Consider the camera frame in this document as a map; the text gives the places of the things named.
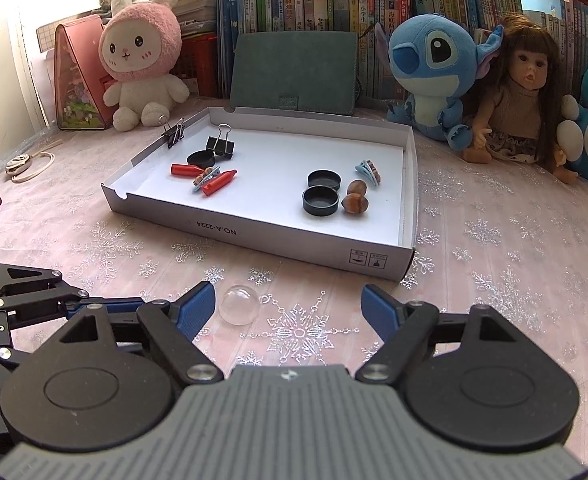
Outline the clear plastic dome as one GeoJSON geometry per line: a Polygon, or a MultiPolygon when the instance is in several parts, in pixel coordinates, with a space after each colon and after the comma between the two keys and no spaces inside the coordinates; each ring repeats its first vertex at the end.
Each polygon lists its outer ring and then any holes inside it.
{"type": "Polygon", "coordinates": [[[258,317],[260,301],[258,293],[251,287],[233,285],[229,287],[218,304],[218,312],[224,322],[233,326],[251,324],[258,317]]]}

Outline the brown walnut front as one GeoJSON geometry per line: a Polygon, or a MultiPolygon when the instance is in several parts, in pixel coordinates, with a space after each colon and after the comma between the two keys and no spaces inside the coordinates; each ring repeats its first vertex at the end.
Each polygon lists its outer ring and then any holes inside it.
{"type": "Polygon", "coordinates": [[[342,207],[348,214],[364,214],[369,208],[369,201],[364,194],[348,193],[342,200],[342,207]]]}

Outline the brown walnut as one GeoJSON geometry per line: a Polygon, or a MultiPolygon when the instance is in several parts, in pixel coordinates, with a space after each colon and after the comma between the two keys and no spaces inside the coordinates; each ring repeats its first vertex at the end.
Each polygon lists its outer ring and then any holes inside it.
{"type": "Polygon", "coordinates": [[[369,201],[364,194],[348,193],[342,200],[342,207],[348,214],[364,214],[369,208],[369,201]]]}
{"type": "Polygon", "coordinates": [[[356,179],[349,183],[347,188],[348,194],[359,194],[365,196],[367,194],[368,186],[364,180],[356,179]]]}

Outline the black round cup lid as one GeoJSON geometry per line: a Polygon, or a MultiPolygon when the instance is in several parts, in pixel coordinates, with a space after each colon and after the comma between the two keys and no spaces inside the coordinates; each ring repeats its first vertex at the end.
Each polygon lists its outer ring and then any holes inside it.
{"type": "Polygon", "coordinates": [[[302,200],[304,211],[312,216],[327,217],[337,211],[338,194],[330,186],[310,186],[303,192],[302,200]]]}

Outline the blue bear figurine charm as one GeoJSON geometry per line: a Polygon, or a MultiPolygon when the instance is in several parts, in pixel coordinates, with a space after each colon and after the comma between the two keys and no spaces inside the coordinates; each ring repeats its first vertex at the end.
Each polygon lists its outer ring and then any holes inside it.
{"type": "Polygon", "coordinates": [[[364,159],[355,166],[355,170],[367,177],[374,186],[379,186],[382,182],[382,177],[379,170],[376,169],[375,164],[371,159],[364,159]]]}

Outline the black ring cap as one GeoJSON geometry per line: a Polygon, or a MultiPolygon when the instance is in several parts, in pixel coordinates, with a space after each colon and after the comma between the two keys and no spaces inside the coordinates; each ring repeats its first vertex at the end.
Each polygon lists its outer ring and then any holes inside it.
{"type": "Polygon", "coordinates": [[[187,164],[201,169],[213,167],[216,164],[216,155],[209,150],[196,151],[187,157],[187,164]]]}

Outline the black round lid shallow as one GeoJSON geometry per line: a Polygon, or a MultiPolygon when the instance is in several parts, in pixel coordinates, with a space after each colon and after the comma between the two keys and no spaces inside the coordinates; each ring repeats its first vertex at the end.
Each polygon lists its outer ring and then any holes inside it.
{"type": "Polygon", "coordinates": [[[307,177],[307,185],[310,188],[312,186],[326,186],[327,188],[332,188],[334,191],[338,191],[341,187],[341,183],[341,176],[336,172],[327,169],[311,171],[307,177]]]}

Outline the large black binder clip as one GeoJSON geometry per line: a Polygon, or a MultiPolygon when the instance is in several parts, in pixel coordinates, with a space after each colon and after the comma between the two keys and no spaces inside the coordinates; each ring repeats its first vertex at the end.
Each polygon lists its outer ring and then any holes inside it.
{"type": "Polygon", "coordinates": [[[230,139],[232,127],[223,122],[217,126],[218,134],[210,136],[206,142],[206,150],[219,159],[232,159],[234,142],[230,139]]]}

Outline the white cardboard tray box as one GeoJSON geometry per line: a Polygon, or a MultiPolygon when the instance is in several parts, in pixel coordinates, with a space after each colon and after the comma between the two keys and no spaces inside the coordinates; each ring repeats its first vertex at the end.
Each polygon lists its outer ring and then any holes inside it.
{"type": "Polygon", "coordinates": [[[112,211],[275,256],[399,282],[408,272],[418,228],[418,161],[411,128],[382,119],[319,113],[201,110],[182,123],[174,145],[158,138],[103,185],[112,211]],[[170,172],[208,139],[228,133],[233,180],[212,196],[170,172]],[[368,209],[315,217],[304,209],[308,177],[331,170],[347,186],[372,162],[368,209]]]}

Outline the small black binder clip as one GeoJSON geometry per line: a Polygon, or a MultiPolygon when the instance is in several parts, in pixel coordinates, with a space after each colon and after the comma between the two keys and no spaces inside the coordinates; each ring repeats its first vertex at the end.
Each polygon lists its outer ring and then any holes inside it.
{"type": "Polygon", "coordinates": [[[180,117],[173,125],[169,123],[169,117],[160,115],[158,118],[163,127],[163,136],[167,147],[172,148],[183,139],[183,118],[180,117]]]}

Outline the pink house-shaped box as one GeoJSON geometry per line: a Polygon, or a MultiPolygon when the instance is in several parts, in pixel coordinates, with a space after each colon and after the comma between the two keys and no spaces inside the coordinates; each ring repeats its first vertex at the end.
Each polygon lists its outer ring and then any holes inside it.
{"type": "Polygon", "coordinates": [[[103,102],[114,79],[99,60],[101,19],[94,14],[56,26],[54,99],[56,124],[62,130],[111,127],[115,106],[103,102]]]}

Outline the brown-haired doll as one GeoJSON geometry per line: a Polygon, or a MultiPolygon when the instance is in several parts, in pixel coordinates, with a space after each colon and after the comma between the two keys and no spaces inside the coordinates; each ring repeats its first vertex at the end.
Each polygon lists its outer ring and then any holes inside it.
{"type": "Polygon", "coordinates": [[[472,164],[494,159],[537,164],[565,184],[578,173],[565,167],[556,138],[562,78],[559,47],[544,29],[523,14],[502,20],[499,54],[489,73],[468,93],[473,140],[462,152],[472,164]]]}

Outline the pink bunny plush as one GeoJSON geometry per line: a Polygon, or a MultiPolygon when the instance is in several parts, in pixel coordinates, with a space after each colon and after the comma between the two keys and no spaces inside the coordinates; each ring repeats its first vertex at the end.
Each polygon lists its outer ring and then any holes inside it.
{"type": "Polygon", "coordinates": [[[116,108],[113,126],[120,132],[164,124],[190,96],[188,86],[170,72],[182,48],[172,12],[178,1],[111,1],[112,18],[100,37],[99,58],[114,78],[103,102],[116,108]]]}

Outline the blue Stitch plush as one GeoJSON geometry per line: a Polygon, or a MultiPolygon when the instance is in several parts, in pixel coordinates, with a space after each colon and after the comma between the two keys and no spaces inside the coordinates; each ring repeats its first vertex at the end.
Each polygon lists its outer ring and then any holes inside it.
{"type": "Polygon", "coordinates": [[[499,54],[503,27],[498,25],[482,44],[459,24],[439,14],[409,18],[387,35],[374,26],[376,52],[383,66],[408,92],[400,104],[390,104],[386,118],[413,128],[456,152],[473,141],[463,122],[462,96],[484,78],[499,54]]]}

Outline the green notebook case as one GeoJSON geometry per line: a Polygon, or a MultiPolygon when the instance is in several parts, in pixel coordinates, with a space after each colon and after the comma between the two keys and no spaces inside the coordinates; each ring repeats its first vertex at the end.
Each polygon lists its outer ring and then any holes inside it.
{"type": "Polygon", "coordinates": [[[233,107],[350,115],[357,99],[353,32],[255,32],[236,45],[233,107]]]}

